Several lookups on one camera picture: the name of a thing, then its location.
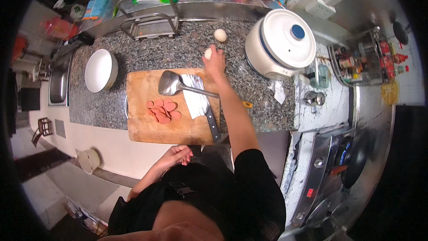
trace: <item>wooden cutting board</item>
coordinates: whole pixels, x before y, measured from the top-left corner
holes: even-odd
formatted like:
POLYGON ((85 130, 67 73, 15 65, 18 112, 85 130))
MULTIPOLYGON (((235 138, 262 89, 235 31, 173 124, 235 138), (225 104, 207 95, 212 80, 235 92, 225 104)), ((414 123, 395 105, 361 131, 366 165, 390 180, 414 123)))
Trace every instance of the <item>wooden cutting board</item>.
MULTIPOLYGON (((207 91, 218 93, 214 80, 207 76, 205 69, 169 69, 177 74, 198 75, 202 78, 207 91)), ((213 144, 206 116, 192 119, 187 107, 183 91, 174 96, 162 96, 158 93, 159 78, 165 70, 132 72, 126 81, 128 95, 128 134, 134 142, 153 142, 167 144, 213 144), (182 117, 168 124, 157 123, 147 114, 147 101, 170 98, 177 103, 182 117)), ((220 126, 220 100, 208 97, 214 112, 217 126, 220 126)))

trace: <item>white egg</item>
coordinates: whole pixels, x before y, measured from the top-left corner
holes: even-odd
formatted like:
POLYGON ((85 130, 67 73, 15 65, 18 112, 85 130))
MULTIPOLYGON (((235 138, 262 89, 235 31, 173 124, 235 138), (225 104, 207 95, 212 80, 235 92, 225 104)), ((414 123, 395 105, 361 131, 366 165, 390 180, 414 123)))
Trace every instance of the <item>white egg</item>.
POLYGON ((214 31, 214 37, 220 42, 224 42, 227 39, 226 32, 223 29, 217 29, 214 31))
POLYGON ((211 48, 207 48, 205 53, 204 53, 204 56, 205 56, 205 58, 207 58, 208 61, 211 59, 211 54, 212 54, 211 48))

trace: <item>blue knob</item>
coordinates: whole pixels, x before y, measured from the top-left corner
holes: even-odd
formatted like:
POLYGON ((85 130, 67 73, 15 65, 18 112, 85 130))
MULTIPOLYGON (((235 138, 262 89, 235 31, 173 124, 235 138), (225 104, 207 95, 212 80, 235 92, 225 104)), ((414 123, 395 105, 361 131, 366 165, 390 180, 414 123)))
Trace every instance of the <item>blue knob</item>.
POLYGON ((303 39, 305 37, 305 31, 300 25, 293 25, 292 27, 293 35, 298 39, 303 39))

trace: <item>kitchen sink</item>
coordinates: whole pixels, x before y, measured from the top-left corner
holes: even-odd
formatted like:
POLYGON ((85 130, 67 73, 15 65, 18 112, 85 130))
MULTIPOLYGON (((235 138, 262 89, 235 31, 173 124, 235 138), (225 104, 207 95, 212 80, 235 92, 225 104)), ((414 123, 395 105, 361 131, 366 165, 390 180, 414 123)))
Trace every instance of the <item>kitchen sink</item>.
POLYGON ((49 106, 68 106, 68 80, 73 60, 73 53, 52 63, 52 73, 49 79, 49 106))

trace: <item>granite countertop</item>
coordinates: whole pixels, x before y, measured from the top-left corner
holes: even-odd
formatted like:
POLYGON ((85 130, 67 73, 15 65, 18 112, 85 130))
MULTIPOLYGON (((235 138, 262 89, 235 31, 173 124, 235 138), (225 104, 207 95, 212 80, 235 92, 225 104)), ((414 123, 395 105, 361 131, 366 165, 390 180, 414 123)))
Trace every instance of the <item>granite countertop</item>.
MULTIPOLYGON (((270 80, 254 72, 244 55, 245 37, 254 23, 240 21, 181 22, 180 35, 154 39, 132 40, 122 31, 95 40, 74 53, 69 84, 70 121, 90 126, 127 130, 125 116, 126 76, 129 72, 172 68, 203 68, 203 52, 216 44, 226 55, 226 75, 238 95, 251 103, 248 109, 257 132, 293 129, 294 84, 284 82, 287 94, 281 105, 269 90, 270 80), (224 29, 228 39, 220 43, 214 30, 224 29), (91 93, 85 86, 85 66, 98 49, 107 49, 117 58, 119 73, 109 91, 91 93)), ((220 131, 227 126, 220 110, 220 131)))

